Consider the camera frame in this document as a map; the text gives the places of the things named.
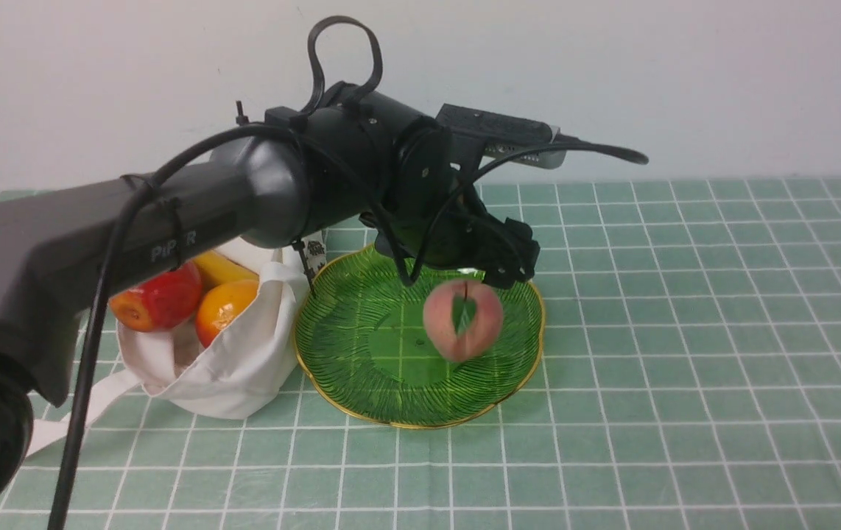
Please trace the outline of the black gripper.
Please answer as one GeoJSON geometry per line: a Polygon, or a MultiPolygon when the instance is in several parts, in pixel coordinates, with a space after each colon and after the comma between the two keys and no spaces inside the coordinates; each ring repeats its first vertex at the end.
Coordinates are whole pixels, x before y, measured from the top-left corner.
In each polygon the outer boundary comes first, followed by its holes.
{"type": "Polygon", "coordinates": [[[485,285],[504,291],[534,278],[541,245],[532,226],[495,217],[475,190],[460,195],[433,228],[431,220],[428,216],[391,222],[393,241],[377,230],[373,247],[389,259],[400,249],[413,282],[427,269],[474,269],[484,275],[485,285]]]}

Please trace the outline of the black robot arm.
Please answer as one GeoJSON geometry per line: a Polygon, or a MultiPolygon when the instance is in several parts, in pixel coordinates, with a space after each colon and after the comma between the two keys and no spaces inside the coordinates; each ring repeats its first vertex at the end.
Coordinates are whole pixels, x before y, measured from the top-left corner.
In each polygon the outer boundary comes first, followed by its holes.
{"type": "Polygon", "coordinates": [[[156,172],[0,202],[0,494],[29,449],[30,392],[67,398],[82,313],[230,239],[277,249],[360,216],[397,263],[480,269],[502,289],[531,279],[532,229],[489,215],[474,188],[493,135],[460,155],[488,119],[339,82],[156,172]]]}

